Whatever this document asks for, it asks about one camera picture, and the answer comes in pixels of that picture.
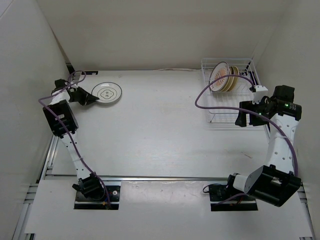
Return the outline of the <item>white plate blue motif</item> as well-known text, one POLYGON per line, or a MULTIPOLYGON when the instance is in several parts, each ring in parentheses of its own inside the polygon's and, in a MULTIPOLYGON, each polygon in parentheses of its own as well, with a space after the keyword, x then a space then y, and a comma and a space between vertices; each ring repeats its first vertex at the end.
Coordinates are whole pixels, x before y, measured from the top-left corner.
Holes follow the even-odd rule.
POLYGON ((117 83, 102 82, 93 87, 91 94, 98 98, 98 103, 114 104, 121 99, 123 90, 117 83))

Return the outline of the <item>beige plate front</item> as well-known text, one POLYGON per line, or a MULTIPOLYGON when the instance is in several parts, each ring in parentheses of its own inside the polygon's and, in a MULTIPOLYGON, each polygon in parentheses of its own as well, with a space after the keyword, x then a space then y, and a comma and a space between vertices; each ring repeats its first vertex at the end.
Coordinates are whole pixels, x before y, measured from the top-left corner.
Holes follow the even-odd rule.
POLYGON ((221 90, 222 92, 227 92, 231 83, 232 83, 232 77, 233 77, 233 72, 234 70, 232 69, 232 66, 229 66, 229 74, 230 76, 227 78, 226 84, 223 87, 223 89, 221 90))

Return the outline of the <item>white plate orange sunburst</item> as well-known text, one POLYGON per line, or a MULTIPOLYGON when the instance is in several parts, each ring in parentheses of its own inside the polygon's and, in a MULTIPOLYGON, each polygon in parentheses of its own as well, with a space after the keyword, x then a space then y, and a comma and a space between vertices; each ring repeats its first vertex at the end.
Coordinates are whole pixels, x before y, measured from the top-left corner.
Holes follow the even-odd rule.
POLYGON ((227 83, 228 77, 226 75, 229 73, 229 65, 225 61, 219 62, 209 75, 209 89, 212 92, 221 91, 227 83))

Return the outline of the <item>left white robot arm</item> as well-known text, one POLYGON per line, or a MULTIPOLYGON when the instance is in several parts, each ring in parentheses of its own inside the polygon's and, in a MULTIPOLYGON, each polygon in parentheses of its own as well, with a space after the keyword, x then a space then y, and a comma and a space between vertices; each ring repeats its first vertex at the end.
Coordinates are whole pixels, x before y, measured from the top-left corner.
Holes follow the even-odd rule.
POLYGON ((53 135, 62 140, 73 162, 78 183, 73 184, 72 187, 85 198, 100 201, 104 198, 106 191, 97 174, 85 163, 80 154, 76 141, 79 125, 69 105, 76 102, 87 106, 97 102, 99 98, 81 87, 73 87, 64 79, 55 80, 54 84, 55 89, 50 96, 51 102, 46 105, 43 103, 45 98, 41 98, 39 103, 43 106, 43 113, 53 135))

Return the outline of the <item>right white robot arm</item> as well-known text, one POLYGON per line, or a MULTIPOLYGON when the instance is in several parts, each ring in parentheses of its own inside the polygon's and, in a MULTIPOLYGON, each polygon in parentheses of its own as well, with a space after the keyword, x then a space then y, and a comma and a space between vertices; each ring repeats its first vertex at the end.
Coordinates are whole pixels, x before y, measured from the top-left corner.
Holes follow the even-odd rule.
POLYGON ((228 177, 224 193, 230 200, 242 194, 281 207, 299 188, 298 160, 293 144, 302 117, 302 106, 294 103, 293 87, 278 85, 271 97, 262 85, 250 88, 253 100, 242 101, 235 124, 239 127, 269 126, 265 164, 248 176, 228 177))

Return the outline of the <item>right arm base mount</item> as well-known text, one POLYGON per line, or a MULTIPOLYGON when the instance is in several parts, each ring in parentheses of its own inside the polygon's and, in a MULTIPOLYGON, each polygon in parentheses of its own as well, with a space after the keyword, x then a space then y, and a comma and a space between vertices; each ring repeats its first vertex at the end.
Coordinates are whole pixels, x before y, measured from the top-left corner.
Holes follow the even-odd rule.
POLYGON ((209 195, 212 212, 258 211, 257 202, 253 197, 226 184, 208 184, 203 187, 202 193, 209 195))

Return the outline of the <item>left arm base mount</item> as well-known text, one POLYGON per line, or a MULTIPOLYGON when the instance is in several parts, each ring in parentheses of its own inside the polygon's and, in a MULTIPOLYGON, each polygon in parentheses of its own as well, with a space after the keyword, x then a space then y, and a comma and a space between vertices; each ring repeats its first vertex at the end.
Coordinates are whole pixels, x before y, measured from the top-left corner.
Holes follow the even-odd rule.
POLYGON ((121 186, 107 185, 110 205, 105 193, 98 196, 85 197, 80 191, 76 192, 74 200, 75 210, 118 210, 120 206, 121 186))

